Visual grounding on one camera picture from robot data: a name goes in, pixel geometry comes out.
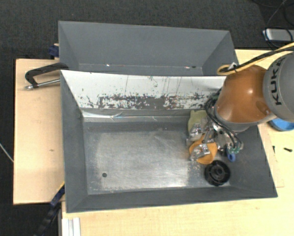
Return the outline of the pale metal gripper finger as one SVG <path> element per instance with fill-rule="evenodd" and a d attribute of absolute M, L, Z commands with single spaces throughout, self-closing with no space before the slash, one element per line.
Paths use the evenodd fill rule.
<path fill-rule="evenodd" d="M 208 149 L 206 144 L 198 144 L 196 145 L 193 143 L 190 148 L 190 160 L 191 161 L 197 161 L 198 159 L 204 158 L 205 156 L 210 154 L 210 150 Z"/>
<path fill-rule="evenodd" d="M 198 141 L 206 132 L 206 125 L 195 123 L 189 131 L 189 140 L 192 142 Z"/>

